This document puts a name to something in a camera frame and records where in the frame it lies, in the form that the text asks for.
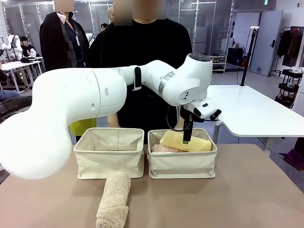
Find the fabric storage basket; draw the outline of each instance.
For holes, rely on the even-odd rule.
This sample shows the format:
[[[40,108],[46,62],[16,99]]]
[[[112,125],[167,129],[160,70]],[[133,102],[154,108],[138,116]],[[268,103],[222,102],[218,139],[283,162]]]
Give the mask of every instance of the fabric storage basket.
[[[90,128],[74,147],[79,179],[106,179],[123,171],[143,176],[144,131],[130,128]]]
[[[155,130],[148,133],[149,176],[155,179],[168,178],[214,178],[217,147],[204,129],[194,128],[192,136],[210,140],[210,152],[159,153],[152,152],[154,145],[167,130]]]

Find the door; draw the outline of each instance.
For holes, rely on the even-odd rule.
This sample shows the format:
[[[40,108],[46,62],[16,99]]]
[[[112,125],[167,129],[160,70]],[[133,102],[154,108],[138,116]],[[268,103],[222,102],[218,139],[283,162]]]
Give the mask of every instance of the door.
[[[282,10],[262,13],[250,66],[251,72],[268,76],[275,55],[275,46],[281,28],[282,15]]]

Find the jeans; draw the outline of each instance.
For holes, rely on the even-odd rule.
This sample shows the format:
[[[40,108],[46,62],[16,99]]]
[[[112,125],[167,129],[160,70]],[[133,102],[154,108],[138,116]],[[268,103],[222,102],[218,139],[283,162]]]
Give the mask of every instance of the jeans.
[[[20,95],[16,91],[0,90],[0,101],[4,101],[6,99],[18,97],[18,96],[20,96]]]

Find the rolled towel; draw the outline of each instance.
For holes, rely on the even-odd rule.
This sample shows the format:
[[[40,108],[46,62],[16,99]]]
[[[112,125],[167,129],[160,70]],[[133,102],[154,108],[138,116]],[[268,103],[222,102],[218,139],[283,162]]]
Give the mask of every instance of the rolled towel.
[[[166,131],[160,144],[166,147],[175,148],[188,152],[209,152],[212,149],[210,140],[204,140],[192,136],[189,144],[182,143],[183,134],[180,132]]]
[[[131,180],[124,172],[111,175],[105,182],[104,194],[96,215],[97,228],[123,228],[129,208],[126,206]]]

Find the black cap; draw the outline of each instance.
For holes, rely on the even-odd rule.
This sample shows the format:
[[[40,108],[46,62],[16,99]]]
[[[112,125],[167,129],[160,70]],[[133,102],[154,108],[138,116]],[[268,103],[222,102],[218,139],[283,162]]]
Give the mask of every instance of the black cap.
[[[199,62],[211,62],[211,59],[202,53],[191,53],[189,57]]]

